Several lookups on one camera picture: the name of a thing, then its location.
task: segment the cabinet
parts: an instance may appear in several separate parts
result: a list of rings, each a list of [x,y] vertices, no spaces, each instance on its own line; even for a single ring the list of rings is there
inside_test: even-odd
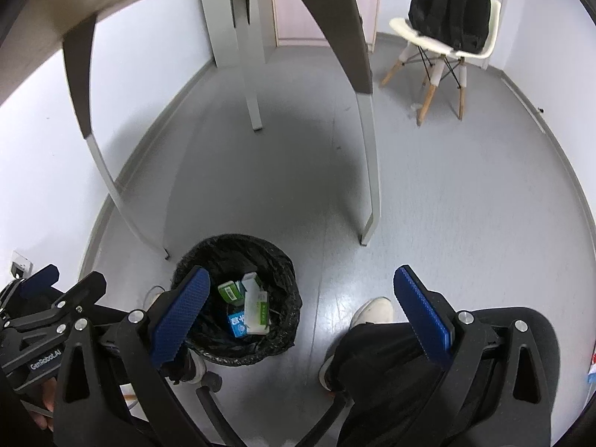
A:
[[[368,50],[374,50],[379,0],[356,0]],[[273,0],[275,34],[278,46],[329,46],[323,32],[302,0]]]

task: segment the blue box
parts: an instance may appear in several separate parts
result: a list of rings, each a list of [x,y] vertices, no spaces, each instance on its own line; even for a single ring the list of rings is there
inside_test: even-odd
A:
[[[246,326],[244,325],[244,311],[230,314],[228,316],[229,325],[235,338],[246,336]]]

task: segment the trash bin liner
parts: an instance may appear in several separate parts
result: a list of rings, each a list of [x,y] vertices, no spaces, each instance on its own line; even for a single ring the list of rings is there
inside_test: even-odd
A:
[[[186,345],[207,360],[238,367],[283,353],[294,346],[302,299],[290,258],[275,245],[257,237],[218,235],[203,240],[178,263],[172,277],[176,288],[193,266],[209,272],[211,291],[187,335]],[[226,303],[217,288],[228,280],[239,280],[257,272],[269,293],[270,330],[265,336],[234,338],[228,314],[237,309]]]

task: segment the blue gripper pad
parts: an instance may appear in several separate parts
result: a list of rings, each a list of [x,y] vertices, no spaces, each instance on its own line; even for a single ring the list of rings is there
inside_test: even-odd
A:
[[[44,289],[52,287],[59,278],[58,267],[54,264],[47,265],[20,284],[19,295],[23,299],[31,299],[41,294]]]
[[[393,291],[427,358],[443,370],[451,366],[451,333],[405,267],[393,276]]]
[[[174,360],[190,326],[197,319],[209,297],[211,283],[209,273],[205,269],[195,267],[191,274],[186,285],[183,283],[180,286],[183,290],[179,292],[178,297],[153,330],[151,363],[157,369],[164,363]]]

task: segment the wall outlet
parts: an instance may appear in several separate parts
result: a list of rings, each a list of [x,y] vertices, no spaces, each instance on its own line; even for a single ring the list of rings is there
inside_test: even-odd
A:
[[[10,261],[10,275],[15,279],[26,279],[31,275],[33,264],[21,254],[14,251]]]

